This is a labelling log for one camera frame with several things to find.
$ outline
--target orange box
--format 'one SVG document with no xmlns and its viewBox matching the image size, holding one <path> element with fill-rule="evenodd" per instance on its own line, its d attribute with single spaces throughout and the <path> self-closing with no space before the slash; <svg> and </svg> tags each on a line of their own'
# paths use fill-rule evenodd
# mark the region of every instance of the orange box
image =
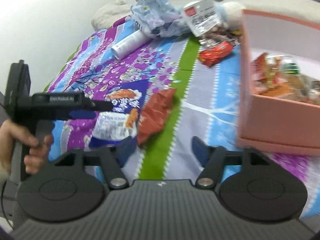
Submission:
<svg viewBox="0 0 320 240">
<path fill-rule="evenodd" d="M 243 12 L 237 145 L 320 155 L 320 106 L 254 94 L 251 65 L 263 52 L 291 54 L 303 74 L 320 80 L 320 25 L 278 14 Z"/>
</svg>

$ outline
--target green stripe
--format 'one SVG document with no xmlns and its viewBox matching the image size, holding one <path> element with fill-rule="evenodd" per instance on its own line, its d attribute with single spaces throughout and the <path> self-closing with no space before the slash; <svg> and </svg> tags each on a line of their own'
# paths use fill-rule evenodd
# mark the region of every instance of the green stripe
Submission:
<svg viewBox="0 0 320 240">
<path fill-rule="evenodd" d="M 75 50 L 75 52 L 70 55 L 70 57 L 67 59 L 66 64 L 65 64 L 65 65 L 62 67 L 62 69 L 60 70 L 59 74 L 60 74 L 62 71 L 64 71 L 64 69 L 65 69 L 66 66 L 67 66 L 67 63 L 68 63 L 68 62 L 73 58 L 73 56 L 78 52 L 78 50 L 80 49 L 80 46 L 81 46 L 81 44 L 78 46 L 78 48 Z M 52 81 L 45 87 L 44 92 L 47 92 L 47 90 L 48 90 L 50 84 L 52 83 Z"/>
<path fill-rule="evenodd" d="M 175 79 L 181 82 L 171 83 L 171 87 L 177 89 L 173 100 L 173 109 L 163 131 L 150 137 L 145 144 L 146 154 L 139 176 L 140 179 L 162 179 L 165 161 L 172 143 L 174 127 L 180 115 L 180 100 L 184 98 L 199 46 L 200 44 L 195 37 L 190 38 L 181 56 L 179 70 L 175 74 Z"/>
</svg>

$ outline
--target shiny red package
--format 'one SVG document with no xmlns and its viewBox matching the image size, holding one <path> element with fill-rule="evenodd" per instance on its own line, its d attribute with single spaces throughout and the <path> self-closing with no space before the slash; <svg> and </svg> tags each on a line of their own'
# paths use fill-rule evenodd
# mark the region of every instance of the shiny red package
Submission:
<svg viewBox="0 0 320 240">
<path fill-rule="evenodd" d="M 212 67 L 228 56 L 233 50 L 233 46 L 227 42 L 221 42 L 213 49 L 207 49 L 199 53 L 198 59 L 206 66 Z"/>
<path fill-rule="evenodd" d="M 175 88 L 161 90 L 149 99 L 144 106 L 139 119 L 137 141 L 138 145 L 145 143 L 150 135 L 160 132 L 172 111 L 172 100 Z"/>
</svg>

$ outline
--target human hand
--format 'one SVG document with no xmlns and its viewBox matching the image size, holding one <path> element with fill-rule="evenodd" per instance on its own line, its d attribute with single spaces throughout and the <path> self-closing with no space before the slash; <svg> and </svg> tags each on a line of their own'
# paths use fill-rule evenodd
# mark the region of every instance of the human hand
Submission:
<svg viewBox="0 0 320 240">
<path fill-rule="evenodd" d="M 47 135 L 44 138 L 44 142 L 40 143 L 26 127 L 15 124 L 11 120 L 4 121 L 0 127 L 0 161 L 9 174 L 11 172 L 11 158 L 15 139 L 30 147 L 30 155 L 24 158 L 26 172 L 29 174 L 37 173 L 48 159 L 48 154 L 53 144 L 53 136 Z"/>
</svg>

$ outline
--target bed sheet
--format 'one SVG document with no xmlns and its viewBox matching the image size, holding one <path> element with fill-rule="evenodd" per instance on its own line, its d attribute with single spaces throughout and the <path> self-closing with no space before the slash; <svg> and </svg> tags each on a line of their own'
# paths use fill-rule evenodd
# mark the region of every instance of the bed sheet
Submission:
<svg viewBox="0 0 320 240">
<path fill-rule="evenodd" d="M 147 99 L 167 87 L 177 89 L 173 110 L 164 130 L 152 136 L 123 168 L 133 179 L 191 179 L 202 167 L 191 152 L 190 141 L 198 136 L 209 145 L 229 150 L 236 139 L 239 105 L 239 46 L 214 68 L 197 60 L 201 47 L 194 37 L 153 40 L 121 61 L 110 47 L 135 31 L 134 22 L 118 21 L 113 28 L 94 33 L 83 41 L 64 69 L 48 87 L 50 92 L 83 91 L 89 98 L 104 100 L 109 89 L 123 82 L 148 79 Z M 56 121 L 55 143 L 49 153 L 54 160 L 72 148 L 88 148 L 96 119 Z M 308 190 L 303 216 L 320 212 L 320 157 L 268 154 L 303 181 Z M 238 172 L 228 166 L 224 179 Z M 99 167 L 88 172 L 102 180 Z"/>
</svg>

